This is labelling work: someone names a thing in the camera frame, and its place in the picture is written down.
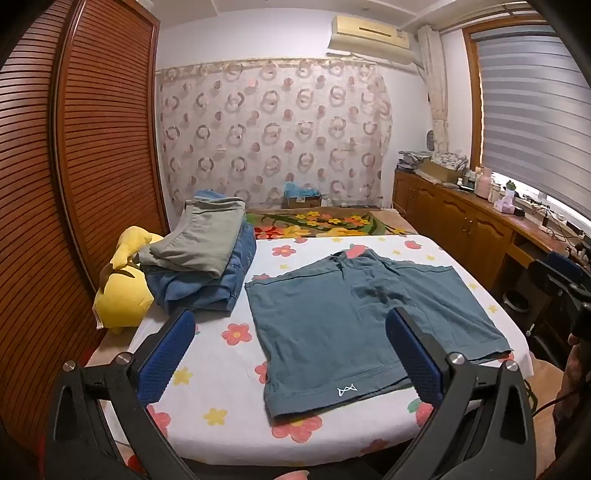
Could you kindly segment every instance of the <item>pink bottle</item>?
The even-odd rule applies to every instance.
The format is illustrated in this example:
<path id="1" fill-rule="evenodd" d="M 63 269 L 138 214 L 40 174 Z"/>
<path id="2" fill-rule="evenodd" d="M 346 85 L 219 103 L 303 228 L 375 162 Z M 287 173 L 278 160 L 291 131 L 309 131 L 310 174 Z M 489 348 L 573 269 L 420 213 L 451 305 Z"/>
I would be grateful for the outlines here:
<path id="1" fill-rule="evenodd" d="M 480 179 L 478 180 L 478 185 L 476 185 L 475 193 L 484 199 L 488 200 L 489 193 L 491 192 L 491 185 L 492 185 L 492 170 L 489 168 L 484 167 L 482 169 L 483 173 Z"/>

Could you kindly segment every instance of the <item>floral bedsheet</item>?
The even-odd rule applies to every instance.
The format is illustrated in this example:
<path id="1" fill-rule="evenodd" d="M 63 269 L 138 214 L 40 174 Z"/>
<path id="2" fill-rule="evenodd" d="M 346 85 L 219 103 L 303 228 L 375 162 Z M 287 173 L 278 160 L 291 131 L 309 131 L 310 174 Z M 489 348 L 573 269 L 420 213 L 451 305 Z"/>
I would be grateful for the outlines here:
<path id="1" fill-rule="evenodd" d="M 524 376 L 533 374 L 527 343 L 517 326 L 466 270 L 423 236 L 259 240 L 246 281 L 280 275 L 354 245 L 396 260 L 454 266 L 507 338 Z M 305 302 L 302 299 L 302 315 L 306 314 Z M 153 304 L 130 350 L 135 351 L 166 319 Z M 498 361 L 490 364 L 500 365 Z M 432 411 L 413 388 L 407 388 L 315 412 L 291 423 L 272 423 L 263 401 L 266 381 L 267 362 L 243 291 L 230 316 L 205 311 L 196 314 L 193 343 L 162 399 L 148 406 L 148 412 L 184 458 L 220 465 L 304 466 L 344 460 L 404 442 L 417 434 Z M 105 414 L 115 440 L 125 445 L 127 440 L 110 404 Z M 124 458 L 137 468 L 137 459 L 130 455 Z"/>

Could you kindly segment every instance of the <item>ceiling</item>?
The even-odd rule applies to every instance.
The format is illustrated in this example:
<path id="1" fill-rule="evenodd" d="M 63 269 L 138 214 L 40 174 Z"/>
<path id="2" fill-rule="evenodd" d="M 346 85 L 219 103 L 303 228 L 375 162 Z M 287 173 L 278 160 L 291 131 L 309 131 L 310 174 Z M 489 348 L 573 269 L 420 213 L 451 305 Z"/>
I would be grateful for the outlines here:
<path id="1" fill-rule="evenodd" d="M 415 32 L 427 23 L 461 17 L 502 0 L 151 0 L 160 27 L 255 8 L 307 8 L 370 18 Z"/>

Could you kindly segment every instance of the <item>shorts logo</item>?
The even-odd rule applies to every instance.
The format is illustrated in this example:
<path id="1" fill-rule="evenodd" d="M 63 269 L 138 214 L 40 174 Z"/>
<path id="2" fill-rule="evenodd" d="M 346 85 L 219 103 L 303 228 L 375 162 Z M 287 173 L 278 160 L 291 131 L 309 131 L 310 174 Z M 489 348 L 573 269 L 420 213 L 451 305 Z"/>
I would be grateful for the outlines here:
<path id="1" fill-rule="evenodd" d="M 349 390 L 353 390 L 353 391 L 357 392 L 355 385 L 353 385 L 352 383 L 351 383 L 350 387 L 345 387 L 343 390 L 341 390 L 340 388 L 337 388 L 337 390 L 339 391 L 339 397 L 342 397 L 343 393 L 348 392 Z"/>

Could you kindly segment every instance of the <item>roller blind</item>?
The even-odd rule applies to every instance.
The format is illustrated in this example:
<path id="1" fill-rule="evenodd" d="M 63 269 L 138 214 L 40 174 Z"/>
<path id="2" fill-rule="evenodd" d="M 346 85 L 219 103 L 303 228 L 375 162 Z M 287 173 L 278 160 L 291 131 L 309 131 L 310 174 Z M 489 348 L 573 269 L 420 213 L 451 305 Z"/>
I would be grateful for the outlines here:
<path id="1" fill-rule="evenodd" d="M 591 89 L 550 26 L 472 34 L 486 167 L 591 218 Z"/>

